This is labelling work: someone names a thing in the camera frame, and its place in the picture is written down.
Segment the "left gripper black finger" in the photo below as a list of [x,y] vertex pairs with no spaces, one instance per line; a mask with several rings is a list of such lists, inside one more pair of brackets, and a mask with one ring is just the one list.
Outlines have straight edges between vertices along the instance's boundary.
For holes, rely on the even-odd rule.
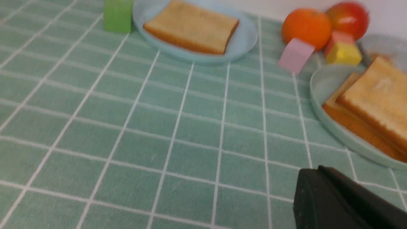
[[406,212],[340,171],[300,169],[293,203],[298,229],[405,229]]

